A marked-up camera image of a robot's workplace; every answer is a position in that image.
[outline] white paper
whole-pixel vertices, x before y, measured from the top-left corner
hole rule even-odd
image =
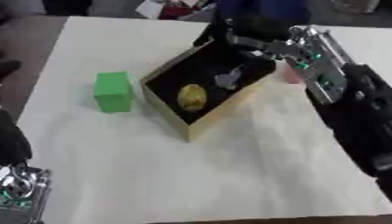
[[[145,0],[136,8],[136,11],[149,19],[157,19],[163,8],[164,6],[161,3]]]
[[[189,7],[193,7],[199,0],[181,0],[181,2],[189,5]]]
[[[390,214],[390,202],[339,147],[304,89],[277,76],[195,142],[181,140],[145,101],[140,79],[205,27],[68,20],[18,122],[34,151],[31,165],[53,171],[45,223]],[[392,51],[385,51],[392,30],[328,29],[355,61],[392,84]],[[96,74],[124,70],[132,111],[103,114],[92,96]]]

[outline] clothing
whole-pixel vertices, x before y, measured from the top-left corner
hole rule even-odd
[[[92,0],[44,0],[48,15],[86,16]]]
[[[310,12],[306,0],[216,0],[218,10],[224,18],[233,18],[244,13],[259,14],[262,17],[291,20],[306,24]]]

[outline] open box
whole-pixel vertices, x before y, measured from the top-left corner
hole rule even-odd
[[[275,70],[275,63],[258,65],[262,70],[253,69],[243,73],[237,81],[238,88],[230,91],[218,87],[214,76],[228,74],[231,70],[249,60],[232,48],[210,42],[199,48],[192,48],[141,80],[147,102],[185,138],[192,141],[220,117],[232,111],[243,99],[252,93],[267,74]],[[207,92],[205,107],[197,112],[184,111],[177,102],[180,89],[189,84],[198,84]]]

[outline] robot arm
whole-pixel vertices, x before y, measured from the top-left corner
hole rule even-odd
[[[287,61],[347,155],[392,200],[392,88],[369,66],[355,64],[329,32],[258,14],[216,19],[209,31],[215,41],[249,61]]]

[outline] pink object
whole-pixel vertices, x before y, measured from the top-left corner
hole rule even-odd
[[[296,74],[296,72],[287,63],[284,65],[283,78],[289,84],[302,83],[301,78],[299,78],[299,76]]]

